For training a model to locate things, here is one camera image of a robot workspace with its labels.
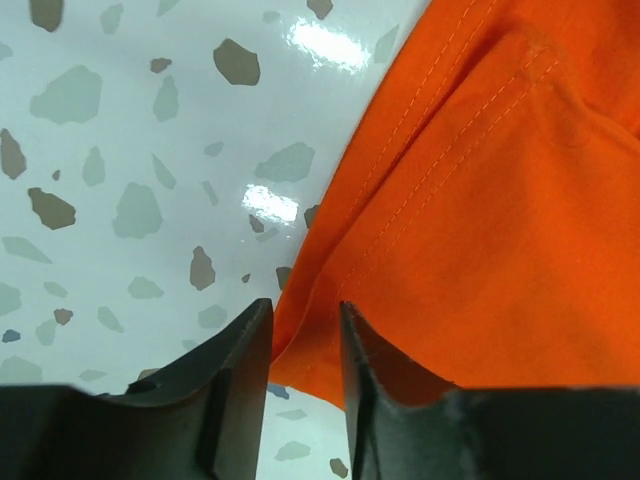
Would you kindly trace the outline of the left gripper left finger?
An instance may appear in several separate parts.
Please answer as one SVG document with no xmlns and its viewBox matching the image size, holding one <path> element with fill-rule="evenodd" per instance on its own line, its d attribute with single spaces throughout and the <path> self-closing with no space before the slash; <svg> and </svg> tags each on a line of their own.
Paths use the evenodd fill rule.
<svg viewBox="0 0 640 480">
<path fill-rule="evenodd" d="M 2 387 L 2 478 L 255 478 L 272 327 L 271 301 L 257 299 L 121 395 Z"/>
</svg>

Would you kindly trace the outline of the orange t shirt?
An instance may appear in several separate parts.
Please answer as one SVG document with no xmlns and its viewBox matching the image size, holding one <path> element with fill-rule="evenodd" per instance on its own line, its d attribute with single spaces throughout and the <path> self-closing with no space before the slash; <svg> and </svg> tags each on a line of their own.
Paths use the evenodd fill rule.
<svg viewBox="0 0 640 480">
<path fill-rule="evenodd" d="M 270 379 L 343 402 L 338 307 L 463 387 L 639 381 L 639 5 L 434 1 L 275 315 Z"/>
</svg>

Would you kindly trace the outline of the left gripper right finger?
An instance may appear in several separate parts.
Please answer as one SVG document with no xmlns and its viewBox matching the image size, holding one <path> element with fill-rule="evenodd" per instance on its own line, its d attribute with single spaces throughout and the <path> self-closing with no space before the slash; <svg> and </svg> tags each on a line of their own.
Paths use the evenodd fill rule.
<svg viewBox="0 0 640 480">
<path fill-rule="evenodd" d="M 465 389 L 340 307 L 356 479 L 635 479 L 635 387 Z"/>
</svg>

